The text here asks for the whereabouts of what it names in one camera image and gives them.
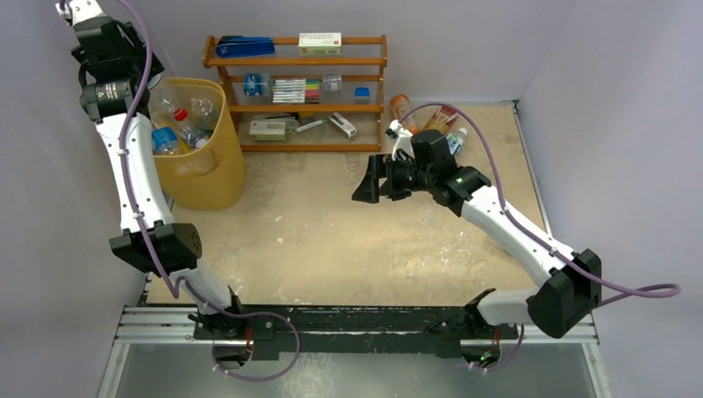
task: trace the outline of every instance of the small cardboard box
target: small cardboard box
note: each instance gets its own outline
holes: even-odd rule
[[[286,122],[252,120],[249,135],[255,141],[285,141],[285,124]]]
[[[342,34],[301,33],[298,49],[301,56],[339,56],[342,53]]]

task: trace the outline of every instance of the blue stapler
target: blue stapler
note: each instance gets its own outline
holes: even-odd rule
[[[215,47],[215,54],[220,58],[262,56],[275,52],[274,39],[270,37],[223,36]]]

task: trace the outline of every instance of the orange bottle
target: orange bottle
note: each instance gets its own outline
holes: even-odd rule
[[[406,95],[396,95],[390,99],[390,112],[393,117],[400,120],[403,116],[408,114],[412,108],[410,108],[410,100]],[[405,120],[403,120],[403,127],[408,129],[413,134],[419,133],[419,127],[417,122],[415,122],[415,116],[411,114]]]

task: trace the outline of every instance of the wooden rack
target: wooden rack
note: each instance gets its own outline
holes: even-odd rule
[[[271,56],[253,56],[242,58],[219,58],[215,47],[219,38],[209,36],[202,52],[202,64],[206,68],[216,67],[220,75],[220,84],[225,91],[230,113],[235,125],[247,113],[277,112],[313,112],[313,113],[372,113],[376,116],[376,141],[374,143],[320,143],[320,144],[286,144],[286,143],[243,143],[244,152],[379,152],[381,150],[381,116],[383,115],[384,92],[383,72],[388,64],[388,48],[385,35],[380,37],[343,37],[342,45],[380,46],[378,57],[329,56],[329,57],[285,57],[280,54]],[[275,37],[276,46],[297,46],[297,37]],[[342,75],[342,82],[376,82],[377,98],[372,104],[242,104],[232,84],[242,83],[243,75],[230,75],[228,66],[378,66],[377,75]],[[292,77],[315,78],[320,75],[273,75],[273,79]]]

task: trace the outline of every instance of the wooden shelf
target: wooden shelf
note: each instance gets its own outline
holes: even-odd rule
[[[265,114],[279,112],[312,112],[314,114],[340,112],[349,114],[350,117],[353,116],[354,118],[356,118],[354,115],[371,114],[369,116],[371,122],[364,122],[364,138],[357,138],[352,141],[333,139],[330,134],[323,133],[322,130],[308,134],[306,139],[301,139],[301,137],[289,137],[289,142],[286,143],[247,142],[248,138],[240,134],[242,150],[245,152],[379,152],[381,150],[382,134],[380,120],[383,114],[383,104],[385,100],[383,92],[383,72],[384,68],[388,65],[388,46],[385,36],[343,37],[342,49],[345,54],[329,57],[299,56],[297,53],[297,37],[275,37],[273,40],[276,46],[276,54],[270,56],[219,58],[215,54],[215,48],[217,47],[219,38],[213,36],[207,37],[202,51],[202,64],[206,68],[217,68],[222,89],[225,91],[229,103],[232,119],[236,123],[247,120],[245,115],[250,113]],[[373,54],[377,56],[366,56],[367,54],[363,54],[363,51],[359,52],[360,48],[362,50],[366,48],[360,46],[378,47],[379,51]],[[246,66],[248,68],[231,75],[227,68],[238,66]],[[243,103],[239,102],[237,100],[237,91],[241,90],[242,83],[244,82],[244,73],[256,72],[256,70],[252,70],[252,67],[257,66],[259,68],[271,66],[345,66],[346,68],[355,68],[354,71],[357,73],[360,71],[360,68],[365,69],[362,73],[373,73],[373,70],[370,70],[368,66],[375,66],[378,70],[378,74],[376,75],[342,74],[342,81],[351,83],[351,87],[347,90],[353,90],[355,83],[374,82],[373,85],[376,85],[376,99],[372,99],[371,104],[350,104],[350,102],[353,102],[353,96],[351,91],[347,91],[345,96],[335,99],[325,99],[321,97],[321,104],[266,104],[262,103],[265,102],[265,99],[263,99],[264,101],[256,101],[253,99],[254,97],[248,97],[246,100],[243,100]],[[310,74],[309,72],[307,74],[296,75],[272,73],[272,75],[274,79],[321,78],[319,74]]]

